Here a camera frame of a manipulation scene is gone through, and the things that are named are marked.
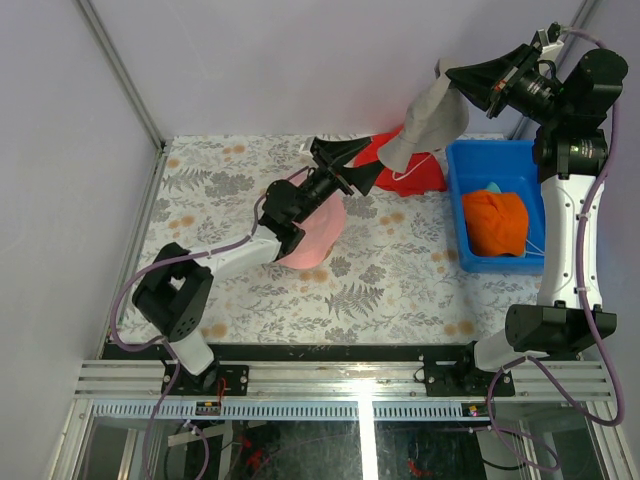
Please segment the grey bucket hat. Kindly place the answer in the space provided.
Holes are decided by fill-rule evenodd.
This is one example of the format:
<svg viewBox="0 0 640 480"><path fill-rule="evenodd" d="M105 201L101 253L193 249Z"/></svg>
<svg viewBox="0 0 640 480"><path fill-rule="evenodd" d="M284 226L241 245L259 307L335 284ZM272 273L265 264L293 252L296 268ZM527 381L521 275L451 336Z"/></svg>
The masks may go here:
<svg viewBox="0 0 640 480"><path fill-rule="evenodd" d="M377 151L386 168L404 173L413 154L446 147L465 132L469 108L446 75L458 66L451 58L438 60L435 80L409 105L401 130Z"/></svg>

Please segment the pink bucket hat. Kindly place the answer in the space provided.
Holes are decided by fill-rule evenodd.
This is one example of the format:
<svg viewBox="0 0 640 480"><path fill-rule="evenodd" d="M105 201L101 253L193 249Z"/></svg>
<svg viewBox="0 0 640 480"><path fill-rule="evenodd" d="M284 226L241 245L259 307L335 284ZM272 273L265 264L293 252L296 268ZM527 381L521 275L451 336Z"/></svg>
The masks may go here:
<svg viewBox="0 0 640 480"><path fill-rule="evenodd" d="M336 243L346 224L343 195L335 192L299 227L304 238L294 251L277 260L277 263L296 270L308 270L319 266L326 251Z"/></svg>

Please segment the red cloth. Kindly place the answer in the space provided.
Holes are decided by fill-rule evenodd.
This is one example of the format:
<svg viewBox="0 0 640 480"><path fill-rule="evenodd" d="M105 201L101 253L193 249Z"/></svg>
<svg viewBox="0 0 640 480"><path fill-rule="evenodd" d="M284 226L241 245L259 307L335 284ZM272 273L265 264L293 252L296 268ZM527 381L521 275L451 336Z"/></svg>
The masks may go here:
<svg viewBox="0 0 640 480"><path fill-rule="evenodd" d="M378 160L377 151L397 135L401 126L392 131L376 134L371 144L359 153L353 163L360 167ZM394 172L388 168L377 177L375 186L389 192L395 192L400 197L423 195L428 191L445 192L447 184L443 171L436 157L429 152L415 153L410 157L407 170L403 173Z"/></svg>

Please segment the wooden hat stand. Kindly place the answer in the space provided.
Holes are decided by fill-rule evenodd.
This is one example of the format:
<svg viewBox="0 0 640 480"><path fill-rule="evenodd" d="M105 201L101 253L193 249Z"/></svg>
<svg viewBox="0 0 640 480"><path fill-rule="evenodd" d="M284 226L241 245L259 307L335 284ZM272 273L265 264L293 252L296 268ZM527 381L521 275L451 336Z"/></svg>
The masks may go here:
<svg viewBox="0 0 640 480"><path fill-rule="evenodd" d="M326 253L325 253L324 257L323 257L323 260L327 259L331 255L331 253L332 253L332 251L334 249L334 246L335 245L332 245L331 247L329 247L329 249L326 251Z"/></svg>

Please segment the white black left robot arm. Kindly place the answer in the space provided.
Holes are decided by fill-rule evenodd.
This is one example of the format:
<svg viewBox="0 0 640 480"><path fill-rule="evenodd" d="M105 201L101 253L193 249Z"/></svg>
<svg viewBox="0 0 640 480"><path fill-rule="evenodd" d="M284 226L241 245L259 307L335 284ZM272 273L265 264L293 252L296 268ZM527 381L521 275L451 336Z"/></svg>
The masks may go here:
<svg viewBox="0 0 640 480"><path fill-rule="evenodd" d="M350 163L371 142L369 137L310 138L307 147L313 166L300 171L299 184L287 178L268 186L254 206L248 233L195 252L170 243L143 270L132 303L159 331L167 350L185 369L184 382L195 393L208 394L219 381L215 354L200 332L213 283L292 254L306 235L303 222L337 192L367 195L383 165Z"/></svg>

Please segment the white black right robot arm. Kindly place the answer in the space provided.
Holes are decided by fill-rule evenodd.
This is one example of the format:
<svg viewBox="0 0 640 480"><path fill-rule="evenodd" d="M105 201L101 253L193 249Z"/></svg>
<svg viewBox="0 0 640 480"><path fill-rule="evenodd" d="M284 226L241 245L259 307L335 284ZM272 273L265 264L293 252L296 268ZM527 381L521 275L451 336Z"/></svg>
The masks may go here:
<svg viewBox="0 0 640 480"><path fill-rule="evenodd" d="M413 154L458 137L470 106L489 117L513 108L539 126L533 160L545 211L542 284L535 304L510 307L504 328L472 345L470 361L455 372L463 392L482 392L491 372L521 358L578 353L615 331L617 317L603 310L599 292L597 220L614 142L602 123L615 115L627 72L620 55L598 46L559 80L540 41L471 66L443 59L400 131L357 157L368 184L384 171L404 172Z"/></svg>

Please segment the blue plastic bin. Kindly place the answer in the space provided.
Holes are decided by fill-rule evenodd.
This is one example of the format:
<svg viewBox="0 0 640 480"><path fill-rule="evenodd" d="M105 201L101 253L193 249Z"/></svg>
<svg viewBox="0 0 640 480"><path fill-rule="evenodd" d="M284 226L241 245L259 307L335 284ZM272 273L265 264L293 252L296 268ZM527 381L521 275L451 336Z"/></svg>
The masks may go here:
<svg viewBox="0 0 640 480"><path fill-rule="evenodd" d="M533 143L459 140L446 149L460 265L470 273L540 274L544 207Z"/></svg>

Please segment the floral patterned table mat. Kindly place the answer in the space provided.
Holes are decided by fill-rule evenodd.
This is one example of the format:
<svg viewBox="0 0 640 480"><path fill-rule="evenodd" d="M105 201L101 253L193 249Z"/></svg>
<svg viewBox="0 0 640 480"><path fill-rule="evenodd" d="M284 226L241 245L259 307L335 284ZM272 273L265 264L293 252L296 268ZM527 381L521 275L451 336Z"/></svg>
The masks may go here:
<svg viewBox="0 0 640 480"><path fill-rule="evenodd" d="M300 135L180 136L169 147L140 254L243 235L257 198L307 164ZM375 189L344 202L331 255L308 270L258 266L215 285L200 325L212 343L465 343L531 304L536 275L477 274L459 263L450 197Z"/></svg>

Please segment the orange hat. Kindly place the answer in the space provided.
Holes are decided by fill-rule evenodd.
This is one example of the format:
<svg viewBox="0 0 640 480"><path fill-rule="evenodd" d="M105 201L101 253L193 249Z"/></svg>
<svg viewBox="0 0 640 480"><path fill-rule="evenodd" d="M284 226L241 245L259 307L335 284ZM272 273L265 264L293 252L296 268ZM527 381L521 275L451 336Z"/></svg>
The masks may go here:
<svg viewBox="0 0 640 480"><path fill-rule="evenodd" d="M475 255L520 257L525 254L529 215L516 193L477 190L462 196L462 206Z"/></svg>

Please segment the right aluminium corner post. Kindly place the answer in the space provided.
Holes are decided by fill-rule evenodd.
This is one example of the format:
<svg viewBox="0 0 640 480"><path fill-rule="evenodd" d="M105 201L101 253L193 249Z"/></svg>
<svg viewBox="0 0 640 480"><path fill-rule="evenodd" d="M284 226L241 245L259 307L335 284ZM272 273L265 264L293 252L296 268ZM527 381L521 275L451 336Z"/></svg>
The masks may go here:
<svg viewBox="0 0 640 480"><path fill-rule="evenodd" d="M569 26L574 29L587 30L600 5L601 1L599 0L582 1L570 21ZM578 41L578 37L573 34L564 34L561 37L561 40L564 42L564 47L555 61L558 71L562 71L564 69L564 65L567 63L567 59L574 49L576 42ZM535 132L536 128L537 126L532 120L521 116L506 139L522 140L528 138L531 133Z"/></svg>

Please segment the aluminium corner frame post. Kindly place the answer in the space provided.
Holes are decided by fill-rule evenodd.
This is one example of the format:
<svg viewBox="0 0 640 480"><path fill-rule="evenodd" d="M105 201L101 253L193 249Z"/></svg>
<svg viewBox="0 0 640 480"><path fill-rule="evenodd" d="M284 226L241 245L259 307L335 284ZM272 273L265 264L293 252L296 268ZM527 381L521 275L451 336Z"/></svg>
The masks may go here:
<svg viewBox="0 0 640 480"><path fill-rule="evenodd" d="M120 91L149 142L155 150L163 151L166 140L152 118L94 3L90 0L73 0L72 3L101 51Z"/></svg>

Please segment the aluminium mounting rail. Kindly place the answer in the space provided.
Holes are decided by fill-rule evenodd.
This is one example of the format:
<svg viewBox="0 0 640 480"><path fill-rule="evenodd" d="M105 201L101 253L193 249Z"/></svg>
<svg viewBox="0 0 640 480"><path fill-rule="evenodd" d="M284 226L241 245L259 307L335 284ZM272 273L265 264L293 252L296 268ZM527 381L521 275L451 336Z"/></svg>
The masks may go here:
<svg viewBox="0 0 640 480"><path fill-rule="evenodd" d="M578 401L612 401L613 387L597 361L553 361L546 368L571 397ZM444 365L425 362L292 362L231 361L217 368L230 389L240 387L246 400L347 400L360 394L374 400L444 399L447 387ZM170 380L159 361L87 360L75 387L75 398L157 399ZM536 365L526 362L499 380L505 400L564 401L554 384Z"/></svg>

